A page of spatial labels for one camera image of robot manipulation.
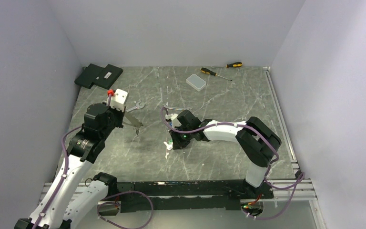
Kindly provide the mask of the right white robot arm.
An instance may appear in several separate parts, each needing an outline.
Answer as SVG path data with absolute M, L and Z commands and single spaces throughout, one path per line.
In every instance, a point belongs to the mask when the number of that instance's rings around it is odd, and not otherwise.
M 183 149 L 193 139 L 239 144 L 250 160 L 243 186 L 244 193 L 249 198 L 255 198 L 262 192 L 262 183 L 271 164 L 279 159 L 278 149 L 282 141 L 259 118 L 252 116 L 241 122 L 219 122 L 213 119 L 201 121 L 189 110 L 183 110 L 179 114 L 162 111 L 161 115 L 169 128 L 173 149 Z

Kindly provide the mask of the key with green tag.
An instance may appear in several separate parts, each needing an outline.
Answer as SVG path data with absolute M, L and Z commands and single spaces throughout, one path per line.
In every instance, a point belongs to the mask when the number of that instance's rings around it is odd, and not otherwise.
M 169 141 L 169 142 L 164 142 L 165 146 L 166 146 L 166 150 L 170 151 L 173 149 L 173 142 Z

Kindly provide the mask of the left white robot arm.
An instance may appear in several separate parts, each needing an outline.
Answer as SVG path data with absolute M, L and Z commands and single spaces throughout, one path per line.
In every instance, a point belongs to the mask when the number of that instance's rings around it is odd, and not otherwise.
M 88 107 L 81 130 L 70 140 L 53 184 L 31 215 L 17 221 L 16 229 L 74 229 L 101 199 L 112 200 L 117 196 L 117 178 L 100 172 L 72 199 L 79 182 L 105 148 L 110 133 L 123 127 L 124 114 L 124 108 L 105 103 Z

